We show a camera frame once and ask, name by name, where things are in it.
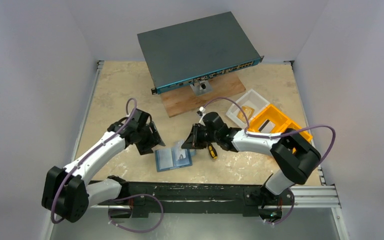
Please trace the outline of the blue card holder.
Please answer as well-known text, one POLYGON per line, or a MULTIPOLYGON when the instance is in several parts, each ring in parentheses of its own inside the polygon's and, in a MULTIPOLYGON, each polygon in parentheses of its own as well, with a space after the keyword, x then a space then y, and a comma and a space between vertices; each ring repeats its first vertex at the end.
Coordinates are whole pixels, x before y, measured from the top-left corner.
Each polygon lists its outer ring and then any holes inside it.
POLYGON ((195 149, 181 148, 183 140, 174 143, 173 147, 155 151, 156 171, 164 172, 193 165, 192 158, 196 155, 195 149))

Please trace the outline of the gold credit card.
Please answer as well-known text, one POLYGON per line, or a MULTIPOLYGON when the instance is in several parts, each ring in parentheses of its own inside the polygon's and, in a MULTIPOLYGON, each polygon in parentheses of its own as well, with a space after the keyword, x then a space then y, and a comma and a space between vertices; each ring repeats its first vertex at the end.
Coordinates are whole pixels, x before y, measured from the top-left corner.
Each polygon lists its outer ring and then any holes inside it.
POLYGON ((238 112, 238 114, 236 116, 243 123, 246 123, 247 119, 250 120, 250 118, 253 116, 254 112, 255 112, 254 108, 247 106, 247 105, 243 105, 241 107, 241 110, 238 112))

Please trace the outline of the white credit card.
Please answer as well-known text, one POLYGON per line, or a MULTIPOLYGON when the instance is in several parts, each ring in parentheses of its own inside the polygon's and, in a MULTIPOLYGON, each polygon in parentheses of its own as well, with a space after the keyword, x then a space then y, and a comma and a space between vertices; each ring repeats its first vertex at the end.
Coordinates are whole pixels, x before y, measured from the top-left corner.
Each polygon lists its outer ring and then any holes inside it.
POLYGON ((258 128, 260 133, 270 134, 272 130, 276 127, 276 125, 267 119, 261 126, 258 128))

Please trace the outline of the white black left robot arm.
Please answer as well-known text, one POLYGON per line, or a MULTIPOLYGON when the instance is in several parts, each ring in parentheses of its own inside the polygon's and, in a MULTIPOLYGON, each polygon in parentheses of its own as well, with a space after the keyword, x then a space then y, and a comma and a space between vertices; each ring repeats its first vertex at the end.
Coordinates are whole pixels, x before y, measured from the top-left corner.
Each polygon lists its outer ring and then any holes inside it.
POLYGON ((163 146, 152 116, 136 109, 112 123, 89 150, 64 167, 52 167, 46 174, 41 205, 71 223, 78 221, 86 210, 108 200, 118 205, 126 203, 129 191, 119 177, 91 184, 92 178, 109 160, 135 145, 140 155, 152 154, 157 145, 163 146))

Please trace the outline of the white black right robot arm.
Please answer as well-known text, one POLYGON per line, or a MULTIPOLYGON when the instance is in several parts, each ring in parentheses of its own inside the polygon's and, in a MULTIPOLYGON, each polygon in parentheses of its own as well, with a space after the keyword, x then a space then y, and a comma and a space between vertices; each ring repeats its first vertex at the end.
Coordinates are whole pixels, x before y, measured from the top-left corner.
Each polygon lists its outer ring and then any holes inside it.
POLYGON ((280 198, 293 185, 307 182, 322 156, 299 132, 288 128, 280 133, 247 132, 229 127, 217 112, 203 113, 202 122, 193 124, 182 149, 201 150, 217 144, 228 152, 252 152, 273 157, 279 170, 262 186, 260 196, 268 204, 280 198))

